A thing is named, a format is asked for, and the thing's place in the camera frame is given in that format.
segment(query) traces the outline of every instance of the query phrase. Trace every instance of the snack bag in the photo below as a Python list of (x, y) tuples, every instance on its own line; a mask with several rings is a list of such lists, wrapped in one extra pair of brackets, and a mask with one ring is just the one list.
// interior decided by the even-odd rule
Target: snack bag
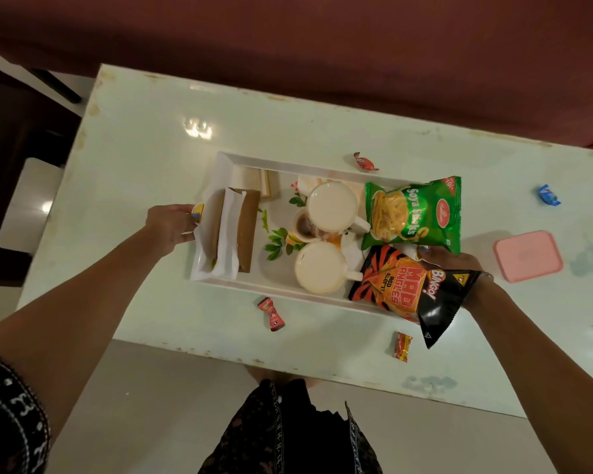
[(349, 300), (367, 300), (415, 323), (430, 348), (450, 326), (481, 271), (427, 270), (390, 246), (374, 246)]
[(417, 245), (444, 246), (459, 254), (459, 176), (409, 184), (391, 191), (368, 182), (365, 194), (371, 231), (364, 235), (362, 249), (408, 241)]

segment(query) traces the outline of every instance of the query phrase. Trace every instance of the human arm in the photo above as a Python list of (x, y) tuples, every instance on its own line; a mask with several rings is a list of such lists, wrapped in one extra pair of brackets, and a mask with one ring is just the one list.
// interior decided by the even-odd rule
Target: human arm
[(110, 254), (0, 322), (0, 358), (37, 395), (54, 437), (144, 279), (175, 245), (193, 239), (192, 209), (154, 206), (145, 226)]
[[(469, 254), (431, 248), (445, 269), (482, 270)], [(567, 356), (488, 276), (464, 307), (490, 343), (523, 410), (559, 473), (593, 474), (593, 378)]]

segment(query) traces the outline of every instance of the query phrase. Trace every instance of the mug handle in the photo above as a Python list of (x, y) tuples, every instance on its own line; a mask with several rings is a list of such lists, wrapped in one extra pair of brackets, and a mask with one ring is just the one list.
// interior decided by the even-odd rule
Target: mug handle
[(363, 218), (356, 216), (352, 225), (349, 226), (349, 229), (359, 234), (365, 234), (366, 232), (371, 231), (371, 224), (369, 224)]
[(352, 281), (362, 281), (362, 273), (360, 271), (348, 271), (345, 277)]

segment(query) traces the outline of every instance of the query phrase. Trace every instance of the pink lid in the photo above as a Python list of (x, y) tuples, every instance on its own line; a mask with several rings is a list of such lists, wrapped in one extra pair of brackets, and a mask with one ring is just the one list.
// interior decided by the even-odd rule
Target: pink lid
[(508, 282), (546, 276), (563, 267), (556, 241), (549, 231), (526, 232), (501, 239), (494, 244), (494, 254)]

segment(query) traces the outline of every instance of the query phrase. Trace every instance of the table top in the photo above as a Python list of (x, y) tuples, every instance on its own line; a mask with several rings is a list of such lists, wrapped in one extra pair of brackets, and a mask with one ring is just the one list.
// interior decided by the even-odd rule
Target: table top
[[(190, 129), (191, 119), (211, 130)], [(356, 170), (347, 155), (360, 151), (376, 175), (460, 175), (462, 249), (488, 266), (497, 239), (553, 233), (560, 273), (497, 282), (593, 376), (593, 150), (111, 66), (99, 72), (20, 305), (140, 229), (150, 206), (197, 202), (218, 151), (340, 171)], [(536, 198), (545, 183), (561, 206)], [(193, 250), (180, 245), (158, 263), (116, 339), (524, 416), (467, 311), (431, 350), (403, 319), (296, 300), (277, 303), (286, 326), (271, 332), (256, 294), (190, 281)], [(415, 337), (408, 363), (389, 355), (396, 331)]]

